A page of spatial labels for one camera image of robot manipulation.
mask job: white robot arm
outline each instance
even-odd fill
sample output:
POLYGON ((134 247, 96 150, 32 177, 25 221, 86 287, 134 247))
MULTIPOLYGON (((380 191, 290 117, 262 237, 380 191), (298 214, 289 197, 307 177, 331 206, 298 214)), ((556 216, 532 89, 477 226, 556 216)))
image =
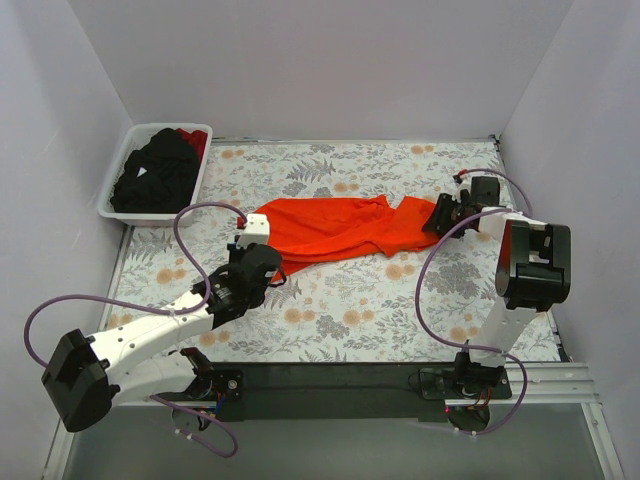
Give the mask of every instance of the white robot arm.
POLYGON ((183 392, 197 399, 214 387, 227 389, 227 379, 214 378, 213 367, 195 348, 152 357, 240 318, 264 302, 267 287, 281 272, 282 257, 266 245, 269 222, 265 215, 248 215, 242 229, 227 247, 229 263, 209 275, 211 295, 199 310, 179 314, 202 302, 204 282, 166 306, 177 313, 147 315, 87 337, 74 330, 60 339, 42 383, 68 431, 84 430, 112 407, 156 393, 183 392))
MULTIPOLYGON (((500 183, 476 176, 462 181, 455 197, 441 194, 424 231, 443 236, 462 220, 479 212, 498 210, 500 183)), ((555 303, 562 303, 571 284, 571 232, 564 225, 533 220, 518 212, 481 217, 467 228, 501 243, 496 268, 496 300, 474 344, 502 353, 470 349, 456 356, 456 379, 463 384, 495 386, 504 371, 505 356, 526 326, 555 303)), ((459 230, 453 237, 464 235, 459 230)))

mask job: laundry basket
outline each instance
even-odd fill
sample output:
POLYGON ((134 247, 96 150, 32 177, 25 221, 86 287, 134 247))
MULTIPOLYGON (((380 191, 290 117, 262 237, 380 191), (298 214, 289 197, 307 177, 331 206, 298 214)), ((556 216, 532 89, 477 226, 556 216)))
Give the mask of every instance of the laundry basket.
MULTIPOLYGON (((196 179, 196 185, 193 189, 190 205, 196 203, 198 193, 200 192, 200 185, 204 177, 204 170, 207 167, 207 158, 209 157, 209 146, 211 137, 213 136, 213 130, 211 130, 209 125, 199 123, 146 123, 136 125, 127 132, 127 136, 122 142, 118 154, 113 159, 100 192, 100 199, 98 201, 98 213, 100 215, 106 218, 116 218, 128 225, 134 225, 136 227, 170 227, 173 225, 173 221, 176 218, 175 213, 118 213, 113 211, 113 206, 111 205, 114 186, 120 178, 120 175, 122 175, 122 172, 124 172, 124 164, 129 158, 129 155, 131 155, 131 152, 147 145, 151 137, 165 128, 181 128, 190 133, 195 130, 201 130, 207 133, 207 143, 202 161, 200 162, 200 170, 198 171, 198 178, 196 179)), ((180 226, 186 227, 191 225, 192 222, 193 212, 187 212, 180 219, 180 226)))

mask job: white wall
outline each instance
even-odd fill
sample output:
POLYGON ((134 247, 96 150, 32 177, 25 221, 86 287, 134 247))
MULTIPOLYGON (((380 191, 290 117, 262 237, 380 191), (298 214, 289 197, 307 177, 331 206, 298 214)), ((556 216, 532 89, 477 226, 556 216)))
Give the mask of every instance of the white wall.
MULTIPOLYGON (((66 0, 0 0, 0 478, 39 479, 57 414, 22 345, 29 312, 53 295, 105 294, 121 227, 95 198, 130 119, 66 0)), ((96 328, 100 307, 36 319, 49 356, 60 336, 96 328)))
POLYGON ((501 132, 572 0, 70 0, 134 122, 218 135, 501 132))
POLYGON ((504 132, 537 217, 573 232, 556 309, 589 362, 627 478, 640 478, 640 0, 576 0, 504 132))

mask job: floral fabric surface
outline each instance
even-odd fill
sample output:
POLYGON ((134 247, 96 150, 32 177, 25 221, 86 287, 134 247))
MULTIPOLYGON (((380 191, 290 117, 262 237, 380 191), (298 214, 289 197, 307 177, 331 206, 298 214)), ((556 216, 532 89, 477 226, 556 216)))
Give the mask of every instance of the floral fabric surface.
MULTIPOLYGON (((374 197, 396 207, 403 196, 433 202, 454 193, 462 168, 502 169, 492 143, 214 144, 200 201, 228 202, 250 213, 279 197, 374 197)), ((503 203, 511 205, 508 190, 503 203)), ((207 271, 227 262, 225 246, 236 219, 220 208, 200 209, 181 230, 207 271)), ((468 231, 436 256, 423 286, 421 308, 445 338, 473 341, 494 301, 499 244, 468 231)), ((414 311, 418 272, 428 251, 382 254, 315 265, 269 289, 265 304, 215 331, 192 337, 213 361, 452 361, 455 351, 421 329, 414 311)), ((136 228, 116 298, 165 305, 199 281, 169 228, 136 228)), ((113 308, 107 328, 140 312, 113 308)), ((512 350, 528 361, 559 360, 546 314, 527 327, 512 350)))

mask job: red cloth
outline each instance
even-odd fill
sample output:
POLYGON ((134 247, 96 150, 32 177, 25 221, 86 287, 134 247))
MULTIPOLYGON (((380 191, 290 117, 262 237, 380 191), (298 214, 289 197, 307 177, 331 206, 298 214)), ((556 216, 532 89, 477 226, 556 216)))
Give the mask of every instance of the red cloth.
POLYGON ((198 154, 198 158, 200 159, 200 164, 202 164, 202 157, 204 156, 204 148, 207 146, 207 132, 203 132, 202 130, 194 130, 189 133, 181 128, 176 128, 176 132, 178 132, 182 139, 195 148, 196 153, 198 154))
POLYGON ((384 195, 376 198, 281 198, 260 207, 269 219, 269 245, 283 257, 291 273, 319 262, 335 262, 382 252, 417 252, 438 241, 422 226, 435 204, 404 197, 391 208, 384 195))

